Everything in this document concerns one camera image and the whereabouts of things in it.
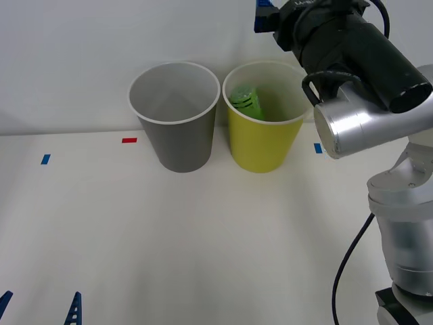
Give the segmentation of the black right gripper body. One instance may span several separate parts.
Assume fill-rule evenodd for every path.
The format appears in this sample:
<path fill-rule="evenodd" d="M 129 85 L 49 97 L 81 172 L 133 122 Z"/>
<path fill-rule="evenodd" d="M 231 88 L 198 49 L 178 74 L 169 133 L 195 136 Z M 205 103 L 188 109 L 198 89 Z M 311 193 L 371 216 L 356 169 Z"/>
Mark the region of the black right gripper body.
<path fill-rule="evenodd" d="M 322 25 L 349 14 L 363 15 L 366 1 L 288 1 L 279 11 L 274 39 L 283 51 L 302 47 Z"/>

